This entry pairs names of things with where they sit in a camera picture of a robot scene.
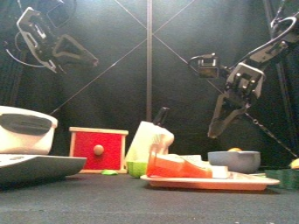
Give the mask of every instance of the metal pole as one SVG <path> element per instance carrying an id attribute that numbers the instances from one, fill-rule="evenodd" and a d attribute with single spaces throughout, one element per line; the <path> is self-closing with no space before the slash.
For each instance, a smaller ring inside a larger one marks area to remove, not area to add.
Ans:
<path id="1" fill-rule="evenodd" d="M 273 20 L 275 18 L 275 13 L 274 13 L 274 6 L 273 6 L 273 3 L 270 0 L 265 0 L 265 8 L 266 8 L 266 19 L 267 19 L 267 24 L 269 24 L 270 36 L 273 38 L 270 23 L 273 22 Z M 297 153 L 298 153 L 299 140 L 298 140 L 297 129 L 295 129 L 295 116 L 294 116 L 294 111 L 291 109 L 289 89 L 287 89 L 287 85 L 286 85 L 287 78 L 286 78 L 286 69 L 285 69 L 283 63 L 279 62 L 275 65 L 275 68 L 277 68 L 283 102 L 285 102 L 285 112 L 286 112 L 286 121 L 287 121 L 289 133 L 290 133 L 290 140 L 291 140 L 291 144 L 293 144 L 294 148 L 297 148 Z"/>
<path id="2" fill-rule="evenodd" d="M 152 54 L 154 54 L 154 3 L 147 0 L 147 86 L 146 86 L 146 120 L 152 121 Z"/>

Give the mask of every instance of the red box side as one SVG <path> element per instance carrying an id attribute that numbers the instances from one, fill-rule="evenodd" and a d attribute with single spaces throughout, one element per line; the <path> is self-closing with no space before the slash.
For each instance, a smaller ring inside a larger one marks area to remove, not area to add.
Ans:
<path id="1" fill-rule="evenodd" d="M 94 148 L 100 144 L 104 152 L 95 154 Z M 96 132 L 76 132 L 74 157 L 87 158 L 83 170 L 120 170 L 122 135 Z"/>

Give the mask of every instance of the drawer knob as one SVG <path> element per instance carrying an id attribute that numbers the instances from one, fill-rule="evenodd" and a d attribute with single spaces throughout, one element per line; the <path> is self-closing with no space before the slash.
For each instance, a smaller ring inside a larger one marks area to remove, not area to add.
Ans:
<path id="1" fill-rule="evenodd" d="M 95 147 L 94 147 L 94 152 L 98 156 L 100 156 L 104 152 L 104 147 L 103 145 L 98 144 Z"/>

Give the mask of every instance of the orange food item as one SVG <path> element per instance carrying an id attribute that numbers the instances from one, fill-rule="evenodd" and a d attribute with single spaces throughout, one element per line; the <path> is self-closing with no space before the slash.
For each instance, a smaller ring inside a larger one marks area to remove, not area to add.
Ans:
<path id="1" fill-rule="evenodd" d="M 229 149 L 229 151 L 242 151 L 242 149 L 241 148 L 231 148 L 231 149 Z"/>
<path id="2" fill-rule="evenodd" d="M 210 167 L 199 167 L 178 155 L 151 152 L 146 175 L 147 177 L 211 179 L 213 171 Z"/>
<path id="3" fill-rule="evenodd" d="M 299 169 L 299 158 L 293 161 L 290 166 L 291 166 L 291 169 Z"/>

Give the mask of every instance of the green object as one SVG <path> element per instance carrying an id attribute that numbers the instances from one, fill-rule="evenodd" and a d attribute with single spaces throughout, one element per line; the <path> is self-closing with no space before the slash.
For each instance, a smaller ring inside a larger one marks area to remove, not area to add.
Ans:
<path id="1" fill-rule="evenodd" d="M 127 173 L 134 178 L 140 178 L 143 175 L 146 175 L 146 169 L 147 169 L 147 162 L 126 162 L 126 168 Z"/>
<path id="2" fill-rule="evenodd" d="M 103 170 L 102 174 L 103 175 L 118 175 L 118 172 L 114 170 Z"/>
<path id="3" fill-rule="evenodd" d="M 266 170 L 266 176 L 270 179 L 279 179 L 279 188 L 299 189 L 299 170 Z"/>

